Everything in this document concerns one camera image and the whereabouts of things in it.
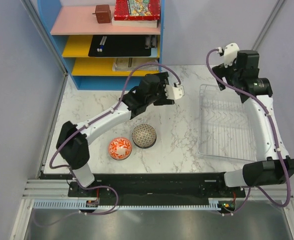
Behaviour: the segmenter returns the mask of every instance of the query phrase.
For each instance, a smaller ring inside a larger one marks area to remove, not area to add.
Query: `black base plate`
[[[207,205],[208,198],[244,198],[239,187],[226,187],[224,173],[168,174],[95,174],[90,187],[110,186],[119,195],[120,206],[185,206]],[[83,190],[76,182],[70,184],[69,197],[95,198],[96,190]],[[99,189],[101,205],[113,205],[112,191]]]

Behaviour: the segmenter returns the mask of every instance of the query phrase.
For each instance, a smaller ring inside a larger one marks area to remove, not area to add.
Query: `white wall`
[[[0,0],[0,240],[34,178],[62,72],[19,0]]]
[[[259,53],[260,77],[271,82],[282,139],[294,157],[294,0],[283,6]],[[291,179],[294,191],[294,176]]]
[[[166,0],[166,65],[205,65],[209,50],[237,43],[251,49],[276,0]],[[212,64],[221,60],[212,57]]]

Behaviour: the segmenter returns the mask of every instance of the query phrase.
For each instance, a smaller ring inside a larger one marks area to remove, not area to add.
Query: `small wooden box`
[[[108,24],[111,22],[111,11],[108,4],[97,5],[94,14],[99,24]]]

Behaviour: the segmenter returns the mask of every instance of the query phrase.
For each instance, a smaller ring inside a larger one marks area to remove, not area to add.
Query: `yellow shelf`
[[[92,35],[70,35],[68,37],[65,49],[63,50],[62,56],[64,58],[90,58],[88,56]],[[151,54],[150,58],[160,57],[160,36],[158,36],[157,45],[157,56],[156,53]]]
[[[128,76],[129,71],[113,71],[114,58],[79,57],[72,70],[74,76]],[[136,71],[134,77],[156,74],[159,71]]]

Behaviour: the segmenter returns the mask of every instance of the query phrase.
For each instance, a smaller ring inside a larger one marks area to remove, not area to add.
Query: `book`
[[[116,21],[143,21],[160,19],[159,0],[116,0]]]
[[[115,20],[113,17],[112,25],[122,26],[122,27],[137,27],[137,28],[152,28],[156,29],[158,26],[157,20],[144,20],[144,21],[125,21],[125,20]]]
[[[148,57],[120,57],[115,58],[112,70],[114,72],[131,72],[134,68],[145,63],[158,63],[156,58]],[[159,66],[157,65],[147,65],[141,67],[141,71],[157,71]]]
[[[149,57],[151,47],[146,48],[146,38],[149,35],[94,35],[89,48],[89,57]]]

